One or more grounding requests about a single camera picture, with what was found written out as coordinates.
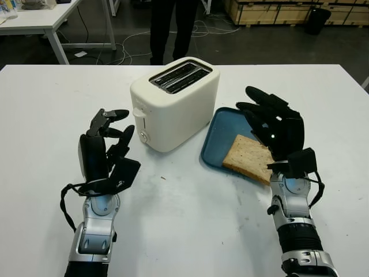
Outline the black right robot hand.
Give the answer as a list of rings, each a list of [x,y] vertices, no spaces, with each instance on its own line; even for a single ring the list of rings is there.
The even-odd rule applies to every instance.
[[[254,102],[237,102],[236,107],[244,114],[252,134],[269,149],[274,161],[286,160],[288,155],[303,149],[304,123],[299,112],[282,98],[256,87],[246,87],[245,93]]]

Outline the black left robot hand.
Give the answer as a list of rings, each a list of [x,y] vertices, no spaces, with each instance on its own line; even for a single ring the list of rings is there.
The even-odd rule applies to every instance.
[[[80,136],[79,156],[86,182],[110,178],[130,186],[141,164],[126,158],[134,125],[121,131],[110,124],[127,118],[128,110],[107,111],[101,108],[91,120],[89,129]]]

